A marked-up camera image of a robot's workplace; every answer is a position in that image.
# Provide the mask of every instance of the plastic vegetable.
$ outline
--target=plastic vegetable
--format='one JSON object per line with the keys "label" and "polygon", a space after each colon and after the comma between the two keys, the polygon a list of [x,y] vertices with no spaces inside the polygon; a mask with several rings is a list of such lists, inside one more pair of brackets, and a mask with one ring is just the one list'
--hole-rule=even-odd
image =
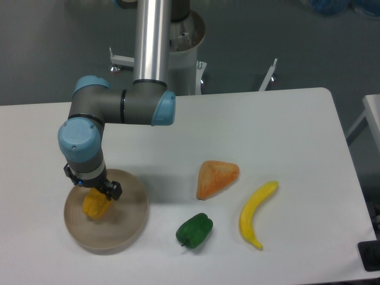
{"label": "plastic vegetable", "polygon": [[269,181],[257,189],[256,192],[247,201],[240,214],[240,233],[247,242],[253,244],[253,246],[257,249],[262,249],[262,244],[257,240],[255,236],[252,219],[254,217],[257,206],[259,206],[263,201],[270,197],[276,191],[277,187],[277,181]]}
{"label": "plastic vegetable", "polygon": [[83,212],[93,219],[99,219],[105,214],[113,199],[109,201],[107,196],[97,189],[91,188],[83,201]]}
{"label": "plastic vegetable", "polygon": [[234,163],[205,161],[198,175],[197,199],[206,200],[233,183],[239,176],[239,166]]}
{"label": "plastic vegetable", "polygon": [[213,224],[206,214],[199,213],[179,227],[176,232],[177,240],[182,246],[196,248],[211,232]]}

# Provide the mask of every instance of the gray floor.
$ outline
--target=gray floor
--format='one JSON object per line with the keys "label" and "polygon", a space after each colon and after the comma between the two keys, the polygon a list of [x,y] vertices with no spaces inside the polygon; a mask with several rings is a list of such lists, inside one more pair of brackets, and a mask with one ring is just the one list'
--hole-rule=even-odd
{"label": "gray floor", "polygon": [[[380,93],[380,21],[352,9],[324,18],[297,0],[192,0],[207,34],[206,93],[257,90],[278,58],[273,89],[325,87],[343,130]],[[76,81],[94,74],[131,88],[132,71],[108,71],[108,46],[133,56],[135,10],[111,0],[0,1],[0,105],[67,102]],[[375,197],[380,155],[366,130],[351,147],[363,189]]]}

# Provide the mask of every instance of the robotic arm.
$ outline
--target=robotic arm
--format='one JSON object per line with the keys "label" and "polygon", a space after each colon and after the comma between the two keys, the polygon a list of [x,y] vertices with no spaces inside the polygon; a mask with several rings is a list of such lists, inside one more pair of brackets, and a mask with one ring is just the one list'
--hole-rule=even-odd
{"label": "robotic arm", "polygon": [[58,131],[65,174],[74,185],[96,188],[109,200],[122,189],[108,181],[102,151],[106,123],[171,125],[175,94],[167,90],[171,0],[139,0],[132,90],[110,90],[102,78],[80,78],[68,120]]}

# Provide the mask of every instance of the toy banana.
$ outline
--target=toy banana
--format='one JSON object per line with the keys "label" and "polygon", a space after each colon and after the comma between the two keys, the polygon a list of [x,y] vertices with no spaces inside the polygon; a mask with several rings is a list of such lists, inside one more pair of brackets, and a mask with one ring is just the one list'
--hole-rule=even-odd
{"label": "toy banana", "polygon": [[254,217],[255,210],[264,200],[270,197],[277,189],[277,181],[269,181],[262,187],[257,189],[255,193],[247,201],[240,214],[239,229],[243,238],[253,244],[257,249],[262,249],[262,244],[257,240],[255,236],[254,227],[252,225],[252,219]]}

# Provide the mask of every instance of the green bell pepper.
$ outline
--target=green bell pepper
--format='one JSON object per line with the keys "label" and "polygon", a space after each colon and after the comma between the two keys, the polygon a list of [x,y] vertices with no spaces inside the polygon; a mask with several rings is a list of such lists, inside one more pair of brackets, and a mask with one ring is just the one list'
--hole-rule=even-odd
{"label": "green bell pepper", "polygon": [[213,225],[213,221],[206,214],[199,213],[179,227],[176,232],[177,240],[182,246],[196,248],[211,232]]}

